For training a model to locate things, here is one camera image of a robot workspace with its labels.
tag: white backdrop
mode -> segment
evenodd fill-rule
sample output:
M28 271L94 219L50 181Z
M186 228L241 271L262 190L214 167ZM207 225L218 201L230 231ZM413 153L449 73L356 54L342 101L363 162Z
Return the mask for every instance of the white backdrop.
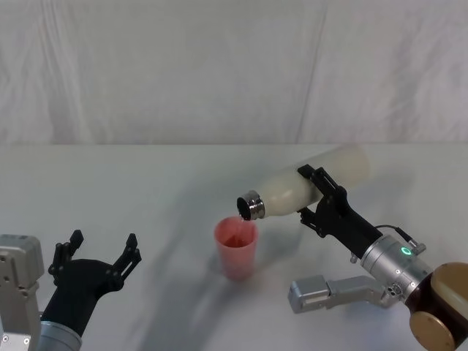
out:
M0 0L0 143L468 140L467 0Z

